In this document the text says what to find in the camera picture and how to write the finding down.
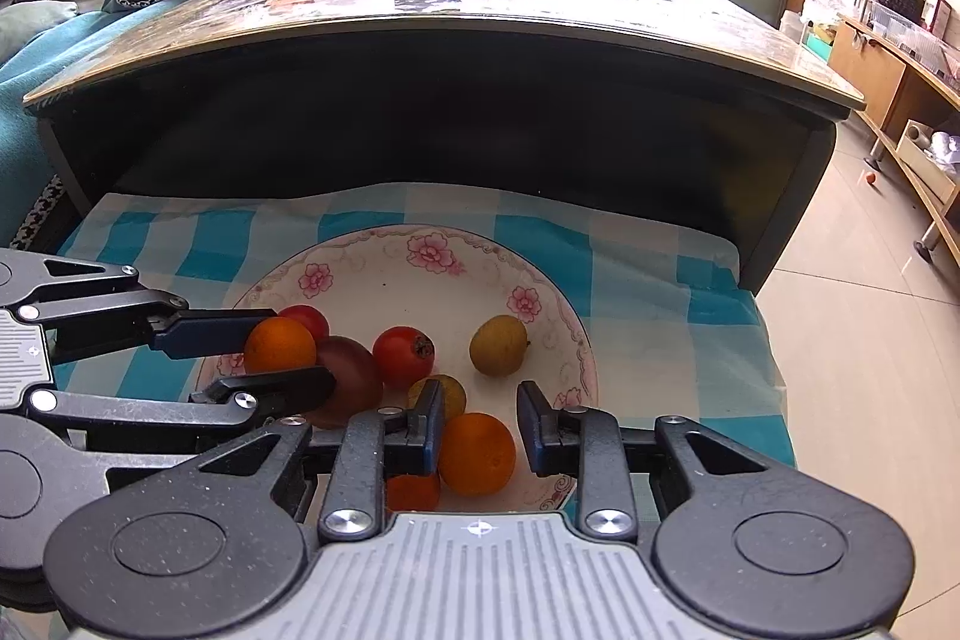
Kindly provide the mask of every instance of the small orange ball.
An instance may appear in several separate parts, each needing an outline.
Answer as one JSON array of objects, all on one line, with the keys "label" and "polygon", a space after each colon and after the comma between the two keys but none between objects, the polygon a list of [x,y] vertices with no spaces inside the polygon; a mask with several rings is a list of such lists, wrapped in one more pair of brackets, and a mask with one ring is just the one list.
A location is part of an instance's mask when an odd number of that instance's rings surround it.
[{"label": "small orange ball", "polygon": [[248,374],[300,369],[317,362],[317,343],[304,324],[288,317],[261,320],[243,348]]},{"label": "small orange ball", "polygon": [[397,475],[387,480],[387,509],[392,512],[430,512],[440,504],[440,476]]},{"label": "small orange ball", "polygon": [[449,420],[440,442],[440,477],[462,497],[496,494],[514,474],[514,436],[486,413],[464,413]]}]

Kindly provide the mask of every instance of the yellow fruit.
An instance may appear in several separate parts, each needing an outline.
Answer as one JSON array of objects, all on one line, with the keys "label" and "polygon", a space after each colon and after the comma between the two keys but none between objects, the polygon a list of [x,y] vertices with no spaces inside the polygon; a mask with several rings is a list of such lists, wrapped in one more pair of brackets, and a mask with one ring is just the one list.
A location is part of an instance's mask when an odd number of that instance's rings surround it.
[{"label": "yellow fruit", "polygon": [[430,377],[416,381],[407,391],[408,408],[416,405],[416,400],[419,399],[428,380],[440,381],[440,388],[443,389],[443,420],[448,421],[450,418],[456,418],[457,415],[464,414],[467,410],[467,391],[464,391],[464,386],[461,386],[458,381],[449,375],[430,375]]},{"label": "yellow fruit", "polygon": [[527,352],[527,328],[514,316],[492,317],[470,340],[470,360],[489,377],[512,375]]}]

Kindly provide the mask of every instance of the blue checkered cloth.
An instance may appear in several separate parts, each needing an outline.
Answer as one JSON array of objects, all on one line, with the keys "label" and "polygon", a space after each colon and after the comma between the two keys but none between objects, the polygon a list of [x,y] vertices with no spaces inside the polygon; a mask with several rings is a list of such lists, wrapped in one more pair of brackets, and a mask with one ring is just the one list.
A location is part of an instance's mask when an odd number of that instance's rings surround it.
[{"label": "blue checkered cloth", "polygon": [[[307,247],[395,223],[451,226],[510,248],[563,290],[589,335],[600,405],[624,426],[695,418],[794,463],[784,386],[736,247],[693,229],[479,188],[388,184],[308,199],[225,201],[109,194],[61,254],[131,263],[192,307],[232,307]],[[198,360],[137,348],[56,367],[81,393],[184,399]]]}]

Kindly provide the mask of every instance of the box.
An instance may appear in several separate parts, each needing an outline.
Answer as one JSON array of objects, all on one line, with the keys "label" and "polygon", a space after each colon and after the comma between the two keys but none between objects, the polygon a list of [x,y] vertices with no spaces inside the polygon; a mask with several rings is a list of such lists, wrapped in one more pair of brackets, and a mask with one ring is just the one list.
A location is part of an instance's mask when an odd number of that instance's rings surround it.
[{"label": "box", "polygon": [[958,186],[952,180],[952,177],[926,157],[926,153],[918,148],[914,140],[909,137],[908,133],[911,128],[917,129],[920,134],[928,139],[933,134],[933,129],[929,126],[919,124],[917,121],[907,121],[904,135],[896,145],[896,154],[899,155],[899,159],[904,164],[910,167],[914,175],[923,180],[923,184],[933,192],[933,196],[946,203],[953,196],[953,192]]},{"label": "box", "polygon": [[923,6],[923,27],[937,39],[943,39],[952,11],[952,6],[946,0],[926,0]]}]

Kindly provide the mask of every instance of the tomato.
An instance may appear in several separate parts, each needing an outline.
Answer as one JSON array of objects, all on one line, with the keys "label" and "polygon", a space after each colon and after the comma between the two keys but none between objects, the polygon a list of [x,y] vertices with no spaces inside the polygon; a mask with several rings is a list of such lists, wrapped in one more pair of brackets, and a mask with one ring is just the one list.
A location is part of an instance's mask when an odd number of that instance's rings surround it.
[{"label": "tomato", "polygon": [[387,329],[373,343],[373,360],[384,386],[405,391],[433,371],[429,336],[412,326]]},{"label": "tomato", "polygon": [[315,342],[321,342],[330,336],[330,324],[319,310],[314,310],[309,304],[294,304],[277,314],[306,326]]}]

